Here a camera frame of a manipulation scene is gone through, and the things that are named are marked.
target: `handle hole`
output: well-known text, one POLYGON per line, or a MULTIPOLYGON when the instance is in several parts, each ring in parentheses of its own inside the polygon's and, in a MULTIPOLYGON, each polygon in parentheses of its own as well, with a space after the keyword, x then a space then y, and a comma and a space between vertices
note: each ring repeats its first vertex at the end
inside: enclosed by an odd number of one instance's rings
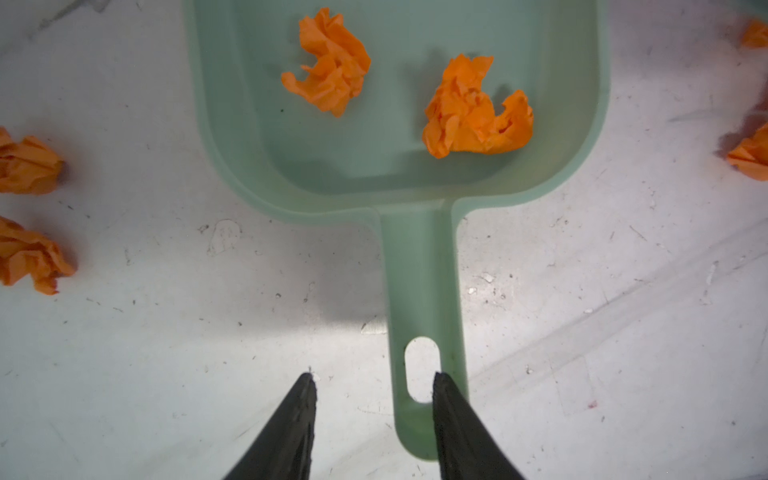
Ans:
POLYGON ((432 381, 440 371, 440 348, 431 338, 419 336, 406 346, 408 394, 421 403, 432 403, 432 381))

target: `floor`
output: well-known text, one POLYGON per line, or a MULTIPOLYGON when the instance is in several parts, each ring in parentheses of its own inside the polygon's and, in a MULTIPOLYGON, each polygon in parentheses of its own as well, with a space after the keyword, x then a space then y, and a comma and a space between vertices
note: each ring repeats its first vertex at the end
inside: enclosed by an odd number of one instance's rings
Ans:
MULTIPOLYGON (((717 153, 768 55, 724 2, 609 3, 591 156, 459 228, 472 405, 531 480, 768 478, 768 185, 717 153)), ((313 478, 439 478, 392 429, 376 239, 228 190, 186 55, 179 0, 123 0, 0 57, 0 124, 68 162, 0 214, 78 265, 0 289, 0 477, 220 478, 311 369, 313 478)))

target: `dustpan handle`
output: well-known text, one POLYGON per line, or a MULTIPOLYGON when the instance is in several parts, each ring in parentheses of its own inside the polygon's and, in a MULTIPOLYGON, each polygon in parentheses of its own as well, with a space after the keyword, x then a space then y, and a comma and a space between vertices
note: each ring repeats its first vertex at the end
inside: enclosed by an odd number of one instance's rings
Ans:
POLYGON ((436 459, 432 404, 417 402, 408 393, 405 353, 417 337, 433 340, 442 371, 467 396, 455 226, 450 210, 409 208, 383 213, 380 234, 397 435, 413 455, 436 459))

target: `green dustpan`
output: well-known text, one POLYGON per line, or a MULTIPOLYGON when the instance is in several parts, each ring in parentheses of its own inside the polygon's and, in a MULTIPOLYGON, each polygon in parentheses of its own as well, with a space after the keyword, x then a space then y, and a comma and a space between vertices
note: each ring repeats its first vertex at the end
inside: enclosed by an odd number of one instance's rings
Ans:
POLYGON ((768 22, 768 0, 734 0, 733 5, 744 13, 768 22))
POLYGON ((546 194, 586 158, 607 106, 603 0, 188 0, 186 22, 200 132, 224 180, 272 217, 359 222, 379 235, 397 433, 413 455, 435 458, 432 408, 406 386, 406 346, 434 340, 467 394, 456 225, 471 210, 546 194), (314 65, 298 22, 322 6, 344 14, 372 59, 339 119, 280 83, 281 72, 314 65), (483 89, 497 104, 528 95, 526 147, 427 153, 423 109, 460 53, 495 57, 483 89))

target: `orange crumpled paper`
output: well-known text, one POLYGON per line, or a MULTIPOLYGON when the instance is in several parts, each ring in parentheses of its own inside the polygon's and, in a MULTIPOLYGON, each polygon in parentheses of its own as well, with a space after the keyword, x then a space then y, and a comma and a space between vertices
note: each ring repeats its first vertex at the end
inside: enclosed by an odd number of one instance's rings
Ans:
POLYGON ((16 144, 0 127, 0 193, 49 194, 63 166, 64 161, 36 137, 16 144))
POLYGON ((755 180, 768 181, 768 124, 745 138, 726 156, 731 165, 755 180))
POLYGON ((747 48, 768 47, 768 25, 760 20, 752 20, 741 38, 741 46, 747 48))
POLYGON ((442 74, 435 97, 424 110, 429 123, 422 140, 429 153, 443 158, 449 151, 501 154, 523 147, 533 135, 533 110, 518 90, 504 100, 495 116, 493 102, 481 90, 493 57, 469 60, 459 55, 442 74))
POLYGON ((42 233, 0 217, 0 281, 11 286, 29 273, 35 290, 55 295, 56 279, 74 274, 74 267, 65 262, 55 242, 42 233))
POLYGON ((315 18, 304 17, 299 30, 301 46, 317 57, 317 63, 301 66, 309 73, 305 81, 298 81, 291 72, 283 73, 283 86, 321 111, 341 117, 349 100, 360 94, 371 58, 362 42, 344 27, 343 15, 331 18, 328 7, 321 8, 315 18))

